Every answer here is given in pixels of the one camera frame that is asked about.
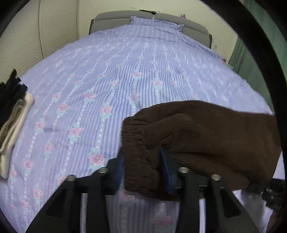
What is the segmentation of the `dark brown knit pants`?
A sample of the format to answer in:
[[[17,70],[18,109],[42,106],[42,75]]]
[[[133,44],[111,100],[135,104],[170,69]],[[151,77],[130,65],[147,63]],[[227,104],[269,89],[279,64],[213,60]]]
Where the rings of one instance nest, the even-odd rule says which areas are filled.
[[[121,130],[124,187],[160,196],[159,152],[200,175],[219,174],[231,190],[271,181],[281,154],[276,117],[203,101],[144,108]]]

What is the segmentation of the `cream folded garment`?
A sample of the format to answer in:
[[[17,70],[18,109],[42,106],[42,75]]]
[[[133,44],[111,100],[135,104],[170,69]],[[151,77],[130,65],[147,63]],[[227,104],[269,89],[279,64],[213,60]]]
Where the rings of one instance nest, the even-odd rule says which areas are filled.
[[[11,115],[1,128],[1,177],[3,179],[8,177],[12,149],[34,102],[32,94],[26,93],[23,100],[16,102]]]

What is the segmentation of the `green curtain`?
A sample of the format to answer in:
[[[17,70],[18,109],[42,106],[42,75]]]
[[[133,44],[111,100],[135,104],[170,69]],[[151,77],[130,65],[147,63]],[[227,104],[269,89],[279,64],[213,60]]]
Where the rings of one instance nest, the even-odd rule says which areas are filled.
[[[256,21],[264,30],[280,61],[284,74],[286,74],[286,40],[271,16],[256,1],[243,1],[243,5],[250,11]],[[252,89],[258,92],[274,110],[272,100],[261,71],[251,53],[238,38],[229,60],[233,71],[245,79]]]

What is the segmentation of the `black folded garment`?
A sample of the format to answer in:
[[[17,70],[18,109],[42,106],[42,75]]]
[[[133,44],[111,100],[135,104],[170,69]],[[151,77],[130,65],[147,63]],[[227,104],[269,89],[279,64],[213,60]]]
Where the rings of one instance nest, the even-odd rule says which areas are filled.
[[[18,100],[23,100],[27,91],[27,86],[21,84],[21,79],[17,76],[17,71],[13,69],[10,78],[6,83],[1,82],[1,104],[0,104],[0,126],[11,116],[13,107]]]

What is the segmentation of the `white sliding wardrobe doors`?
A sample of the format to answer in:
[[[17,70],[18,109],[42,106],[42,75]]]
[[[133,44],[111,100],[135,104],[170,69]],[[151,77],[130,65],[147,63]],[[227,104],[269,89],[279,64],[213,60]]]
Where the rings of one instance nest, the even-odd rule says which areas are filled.
[[[1,36],[1,81],[77,40],[77,1],[29,1]]]

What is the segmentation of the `lavender floral pillow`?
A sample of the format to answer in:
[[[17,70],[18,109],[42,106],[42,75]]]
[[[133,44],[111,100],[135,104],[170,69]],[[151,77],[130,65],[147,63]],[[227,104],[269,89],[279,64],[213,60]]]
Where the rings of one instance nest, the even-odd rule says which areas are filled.
[[[153,29],[157,29],[163,32],[182,32],[183,24],[176,24],[173,22],[168,22],[164,20],[156,20],[156,19],[146,19],[141,17],[132,16],[130,18],[131,25],[141,25],[141,26],[149,26]]]

